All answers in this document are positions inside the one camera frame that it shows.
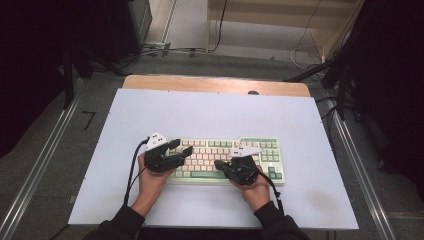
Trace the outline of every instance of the white table surface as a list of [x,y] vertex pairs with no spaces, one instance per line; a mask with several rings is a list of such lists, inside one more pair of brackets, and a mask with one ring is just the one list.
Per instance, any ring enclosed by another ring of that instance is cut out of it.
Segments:
[[[285,213],[301,228],[358,229],[313,98],[135,89],[117,91],[69,224],[115,216],[134,150],[153,131],[167,138],[278,138],[286,182],[277,189]],[[137,193],[136,182],[130,204]],[[168,184],[145,224],[260,228],[233,186]]]

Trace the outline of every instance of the mechanical keyboard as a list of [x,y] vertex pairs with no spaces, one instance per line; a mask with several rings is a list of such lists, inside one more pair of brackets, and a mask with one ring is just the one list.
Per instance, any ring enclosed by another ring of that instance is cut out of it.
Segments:
[[172,184],[210,184],[230,185],[224,173],[215,168],[215,160],[230,161],[230,149],[240,145],[262,148],[261,153],[252,155],[256,165],[262,167],[275,185],[285,181],[281,161],[280,144],[275,138],[244,137],[238,140],[228,139],[193,139],[180,138],[181,145],[169,150],[169,154],[181,153],[183,149],[193,146],[193,154],[185,159],[185,164],[177,168],[168,178]]

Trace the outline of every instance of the metal frame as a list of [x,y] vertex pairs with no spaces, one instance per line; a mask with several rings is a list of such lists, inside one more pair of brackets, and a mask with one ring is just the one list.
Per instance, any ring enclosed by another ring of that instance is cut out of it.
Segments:
[[[332,108],[335,106],[335,104],[332,101],[328,101],[328,106]],[[341,120],[337,112],[334,113],[334,122],[342,139],[343,145],[345,146],[347,155],[352,164],[359,186],[361,187],[362,193],[364,194],[368,208],[371,212],[371,216],[374,219],[374,223],[377,227],[377,231],[380,234],[381,239],[396,240],[396,235],[390,225],[389,219],[380,202],[380,199],[378,198],[371,179],[368,176],[368,173],[362,163],[362,159],[352,140],[349,129],[346,123]]]
[[74,100],[70,103],[67,110],[62,110],[62,113],[53,128],[46,144],[43,147],[40,155],[37,158],[31,172],[25,180],[23,186],[15,196],[12,204],[10,205],[6,217],[0,226],[0,239],[9,240],[12,239],[15,230],[28,207],[32,196],[37,189],[37,186],[44,175],[44,172],[49,165],[50,159],[52,158],[56,147],[62,138],[63,133],[68,126],[69,121],[74,114],[75,108],[78,105],[80,95],[79,93],[85,86],[86,80],[79,78],[76,83],[76,95]]

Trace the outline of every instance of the sleeve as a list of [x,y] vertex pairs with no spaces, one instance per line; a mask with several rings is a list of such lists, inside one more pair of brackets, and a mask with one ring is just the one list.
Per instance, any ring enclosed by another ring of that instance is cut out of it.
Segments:
[[133,240],[144,223],[143,216],[128,206],[122,206],[111,221],[104,221],[99,228],[88,233],[83,240]]
[[309,237],[296,225],[293,218],[280,212],[272,201],[268,202],[256,212],[255,216],[261,222],[264,230],[261,232],[263,240],[300,240]]

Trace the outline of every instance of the green keycap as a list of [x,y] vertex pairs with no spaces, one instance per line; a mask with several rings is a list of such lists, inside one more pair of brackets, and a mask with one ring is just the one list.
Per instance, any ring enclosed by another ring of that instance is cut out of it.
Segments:
[[218,178],[225,179],[223,172],[191,172],[192,178]]

